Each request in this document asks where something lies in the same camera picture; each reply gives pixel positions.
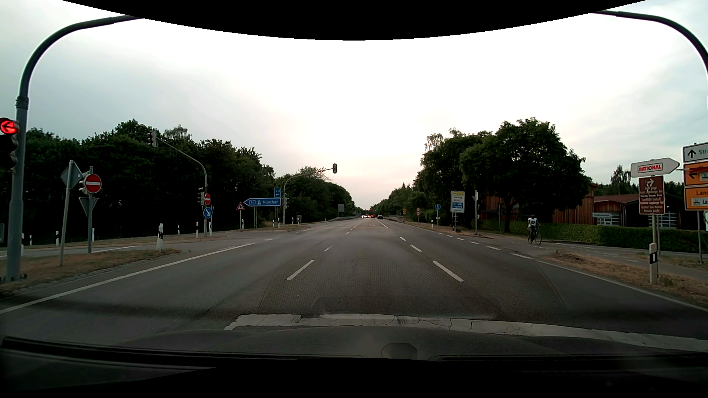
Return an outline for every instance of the bollard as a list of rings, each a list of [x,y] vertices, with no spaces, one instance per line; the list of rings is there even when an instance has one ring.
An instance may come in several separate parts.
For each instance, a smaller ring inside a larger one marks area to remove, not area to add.
[[[157,251],[162,251],[162,223],[157,227]]]
[[[656,243],[649,244],[649,283],[656,284],[658,282],[659,259],[656,252]]]

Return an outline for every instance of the tree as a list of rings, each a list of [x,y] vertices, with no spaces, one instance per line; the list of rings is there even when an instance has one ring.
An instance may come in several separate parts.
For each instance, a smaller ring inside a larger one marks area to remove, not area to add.
[[[483,137],[459,157],[465,184],[502,199],[507,232],[515,205],[537,214],[575,208],[582,204],[590,183],[581,167],[585,158],[563,145],[555,125],[535,118],[517,123],[505,121],[495,134]]]

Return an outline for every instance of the bicycle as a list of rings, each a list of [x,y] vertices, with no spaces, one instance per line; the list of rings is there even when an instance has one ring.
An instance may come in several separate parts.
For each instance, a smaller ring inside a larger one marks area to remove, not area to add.
[[[541,231],[538,231],[537,229],[533,229],[531,232],[528,234],[528,239],[529,239],[529,244],[533,244],[534,241],[536,241],[537,245],[541,246]]]

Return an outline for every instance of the person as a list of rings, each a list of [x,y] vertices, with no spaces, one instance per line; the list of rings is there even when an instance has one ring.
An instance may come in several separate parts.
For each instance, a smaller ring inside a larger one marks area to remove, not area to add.
[[[529,237],[531,237],[531,231],[534,231],[534,232],[538,231],[538,226],[539,226],[539,222],[538,222],[538,219],[536,218],[536,215],[531,215],[531,217],[529,217],[529,226],[528,226]]]

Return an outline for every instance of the white direction sign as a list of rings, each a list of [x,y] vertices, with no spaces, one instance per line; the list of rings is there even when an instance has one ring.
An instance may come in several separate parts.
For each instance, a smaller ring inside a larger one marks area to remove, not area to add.
[[[683,147],[683,163],[708,159],[708,142]]]
[[[632,178],[669,174],[670,172],[676,170],[679,166],[680,164],[670,157],[632,163]]]
[[[464,191],[450,191],[450,212],[464,213]]]

